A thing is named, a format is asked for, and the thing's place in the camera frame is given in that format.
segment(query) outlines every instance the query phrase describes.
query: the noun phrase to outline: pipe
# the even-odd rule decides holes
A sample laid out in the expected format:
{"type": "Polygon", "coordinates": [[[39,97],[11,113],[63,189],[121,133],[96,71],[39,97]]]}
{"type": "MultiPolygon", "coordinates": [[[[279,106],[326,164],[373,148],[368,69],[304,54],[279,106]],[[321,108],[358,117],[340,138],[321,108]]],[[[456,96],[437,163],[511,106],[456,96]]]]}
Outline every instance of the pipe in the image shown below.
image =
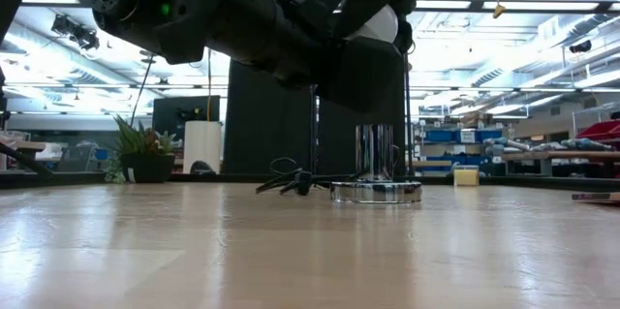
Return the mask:
{"type": "MultiPolygon", "coordinates": [[[[537,85],[545,84],[546,82],[551,81],[551,80],[553,80],[553,79],[555,79],[557,77],[561,77],[563,75],[567,75],[569,73],[572,73],[572,72],[582,68],[583,66],[595,63],[598,60],[607,58],[607,57],[612,56],[612,55],[614,55],[616,53],[620,53],[620,44],[617,45],[616,47],[610,48],[610,49],[605,50],[605,51],[603,51],[601,53],[596,53],[596,54],[593,54],[591,56],[588,56],[587,58],[585,58],[585,59],[583,59],[583,60],[581,60],[579,62],[576,62],[576,63],[574,63],[574,64],[572,64],[572,65],[570,65],[570,66],[568,66],[566,68],[563,68],[561,70],[558,70],[558,71],[555,71],[555,72],[551,72],[551,73],[546,74],[546,75],[541,76],[541,77],[537,77],[534,80],[530,80],[530,81],[520,85],[519,87],[536,87],[537,85]]],[[[512,95],[509,95],[509,96],[507,96],[506,94],[501,94],[501,95],[494,96],[494,97],[491,97],[491,98],[488,98],[488,99],[485,99],[485,100],[477,100],[474,103],[474,106],[485,105],[484,108],[478,109],[478,111],[485,111],[486,109],[492,108],[494,104],[496,104],[496,103],[498,103],[498,102],[500,102],[502,100],[505,101],[505,100],[507,100],[507,98],[508,98],[508,100],[514,100],[516,97],[519,97],[519,96],[520,96],[520,94],[518,94],[518,93],[513,93],[512,95]]]]}
{"type": "Polygon", "coordinates": [[[547,22],[541,24],[544,26],[551,22],[552,20],[557,19],[558,25],[560,25],[560,30],[566,33],[560,33],[553,35],[548,39],[543,39],[537,42],[533,42],[526,46],[521,46],[518,49],[517,54],[522,53],[522,58],[511,57],[510,62],[496,62],[491,61],[491,63],[487,64],[479,68],[474,72],[475,80],[472,82],[473,87],[481,86],[496,77],[499,77],[505,73],[510,73],[519,68],[525,67],[530,63],[535,62],[538,59],[539,51],[543,49],[548,49],[556,46],[569,46],[579,39],[583,38],[585,35],[598,28],[604,23],[609,22],[612,19],[617,18],[617,15],[610,14],[594,14],[587,15],[578,20],[573,20],[570,23],[561,24],[559,22],[558,16],[548,20],[547,22]]]}
{"type": "MultiPolygon", "coordinates": [[[[39,33],[35,33],[34,31],[18,23],[14,22],[11,24],[11,27],[9,28],[9,32],[7,36],[9,35],[13,35],[22,40],[28,41],[29,43],[35,46],[38,46],[38,48],[44,48],[46,51],[51,51],[54,54],[56,54],[58,58],[63,58],[65,60],[73,62],[74,64],[76,64],[78,68],[90,74],[91,76],[100,79],[103,82],[110,83],[110,81],[112,80],[112,81],[119,82],[119,83],[127,83],[127,82],[135,83],[135,81],[131,79],[130,77],[125,77],[123,75],[120,75],[117,72],[111,69],[108,69],[107,67],[97,62],[84,58],[79,54],[79,52],[75,52],[65,46],[62,46],[56,43],[54,40],[51,41],[49,38],[46,38],[39,33]]],[[[156,92],[152,90],[147,90],[147,91],[156,98],[167,97],[166,95],[160,92],[156,92]]]]}

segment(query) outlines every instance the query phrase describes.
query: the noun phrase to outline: blue bin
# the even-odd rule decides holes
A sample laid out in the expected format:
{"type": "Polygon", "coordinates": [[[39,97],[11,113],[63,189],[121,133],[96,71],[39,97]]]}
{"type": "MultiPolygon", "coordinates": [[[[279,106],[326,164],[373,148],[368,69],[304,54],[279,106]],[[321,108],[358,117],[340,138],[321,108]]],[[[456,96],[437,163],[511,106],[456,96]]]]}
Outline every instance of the blue bin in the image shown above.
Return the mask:
{"type": "Polygon", "coordinates": [[[454,131],[440,131],[440,130],[427,131],[426,137],[424,139],[428,141],[437,141],[437,142],[453,141],[455,140],[455,134],[454,134],[454,131]]]}
{"type": "Polygon", "coordinates": [[[482,165],[482,162],[487,160],[487,157],[467,157],[467,163],[465,165],[482,165]]]}
{"type": "Polygon", "coordinates": [[[502,136],[502,130],[476,131],[476,141],[483,142],[485,139],[498,139],[502,136]]]}
{"type": "Polygon", "coordinates": [[[418,171],[449,171],[448,167],[438,167],[438,168],[419,168],[418,171]]]}
{"type": "Polygon", "coordinates": [[[95,149],[95,158],[97,160],[107,160],[108,151],[106,149],[95,149]]]}

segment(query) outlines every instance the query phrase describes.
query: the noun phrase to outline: ceiling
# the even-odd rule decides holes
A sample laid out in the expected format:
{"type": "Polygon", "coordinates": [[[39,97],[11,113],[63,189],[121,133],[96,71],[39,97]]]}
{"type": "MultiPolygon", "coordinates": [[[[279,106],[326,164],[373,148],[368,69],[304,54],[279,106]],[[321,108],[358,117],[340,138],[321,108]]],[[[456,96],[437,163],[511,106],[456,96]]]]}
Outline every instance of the ceiling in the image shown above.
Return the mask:
{"type": "MultiPolygon", "coordinates": [[[[141,61],[145,56],[140,54],[138,47],[98,30],[101,47],[95,52],[84,53],[74,43],[57,37],[50,30],[56,15],[68,15],[75,22],[97,28],[88,9],[20,8],[11,31],[14,34],[7,39],[8,44],[4,44],[4,49],[10,47],[25,53],[0,53],[0,63],[9,84],[36,82],[43,85],[67,80],[93,84],[142,82],[147,64],[141,61]]],[[[498,105],[510,106],[511,100],[518,101],[522,96],[520,91],[501,88],[571,88],[581,81],[586,87],[608,87],[615,85],[615,75],[620,73],[614,72],[619,56],[614,49],[620,46],[620,22],[614,16],[601,20],[592,15],[503,14],[494,19],[491,14],[414,12],[408,21],[414,27],[416,42],[415,50],[409,55],[410,84],[413,87],[411,104],[416,109],[414,113],[434,114],[459,108],[463,111],[463,107],[498,111],[494,110],[498,105]],[[576,24],[589,24],[584,23],[586,19],[597,20],[597,24],[590,24],[590,30],[579,31],[584,34],[575,34],[570,40],[562,40],[568,31],[574,30],[576,24]],[[587,39],[592,42],[590,51],[567,51],[568,43],[577,44],[587,39]],[[591,77],[597,75],[604,82],[593,83],[591,77]],[[587,78],[590,78],[590,82],[584,83],[583,79],[587,78]],[[445,86],[471,87],[472,84],[497,89],[433,89],[445,86]]],[[[146,83],[156,84],[166,80],[173,86],[168,90],[148,89],[144,92],[140,98],[139,112],[150,112],[152,100],[158,97],[208,94],[205,88],[182,88],[184,85],[208,84],[209,62],[206,56],[207,53],[201,62],[177,66],[171,66],[163,58],[155,57],[156,63],[152,65],[146,83]]],[[[210,69],[213,95],[227,96],[229,63],[228,56],[219,52],[212,54],[210,69]]],[[[10,92],[10,97],[40,101],[37,103],[40,109],[29,109],[33,111],[129,111],[138,97],[136,89],[102,88],[97,85],[64,91],[59,88],[25,86],[7,87],[6,90],[10,92]]],[[[531,91],[527,96],[530,103],[534,103],[562,94],[531,91]]],[[[557,97],[547,104],[561,100],[561,97],[557,97]]],[[[226,99],[223,100],[221,111],[221,118],[224,119],[226,99]]],[[[523,108],[515,108],[505,113],[522,112],[523,108]]]]}

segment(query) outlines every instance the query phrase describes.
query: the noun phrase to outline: table surface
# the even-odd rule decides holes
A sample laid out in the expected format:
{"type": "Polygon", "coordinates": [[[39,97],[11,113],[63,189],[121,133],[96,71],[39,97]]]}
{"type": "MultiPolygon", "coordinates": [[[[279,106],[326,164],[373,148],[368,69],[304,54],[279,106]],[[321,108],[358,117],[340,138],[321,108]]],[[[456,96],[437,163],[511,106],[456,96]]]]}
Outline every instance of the table surface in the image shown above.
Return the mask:
{"type": "Polygon", "coordinates": [[[31,142],[31,141],[24,141],[24,140],[18,140],[15,143],[17,149],[33,149],[33,150],[37,150],[37,151],[43,151],[46,150],[46,143],[45,142],[31,142]]]}
{"type": "Polygon", "coordinates": [[[593,159],[593,160],[620,160],[620,152],[597,151],[544,151],[503,154],[503,160],[539,160],[539,159],[593,159]]]}
{"type": "Polygon", "coordinates": [[[618,308],[620,210],[424,187],[416,205],[255,185],[0,195],[4,308],[618,308]]]}
{"type": "Polygon", "coordinates": [[[434,167],[451,167],[450,160],[420,160],[411,162],[413,168],[434,168],[434,167]]]}

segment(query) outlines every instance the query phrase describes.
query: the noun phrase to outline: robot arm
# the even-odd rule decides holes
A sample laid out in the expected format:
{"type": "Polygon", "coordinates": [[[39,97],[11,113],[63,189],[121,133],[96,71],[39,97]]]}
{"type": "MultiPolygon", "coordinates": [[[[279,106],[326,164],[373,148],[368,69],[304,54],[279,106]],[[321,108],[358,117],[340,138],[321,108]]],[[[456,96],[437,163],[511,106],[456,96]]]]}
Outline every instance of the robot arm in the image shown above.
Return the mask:
{"type": "Polygon", "coordinates": [[[92,0],[92,6],[101,29],[171,64],[201,60],[208,46],[285,85],[316,84],[319,96],[368,111],[404,73],[403,53],[411,45],[405,16],[415,2],[92,0]],[[364,25],[382,16],[394,33],[369,38],[364,25]]]}

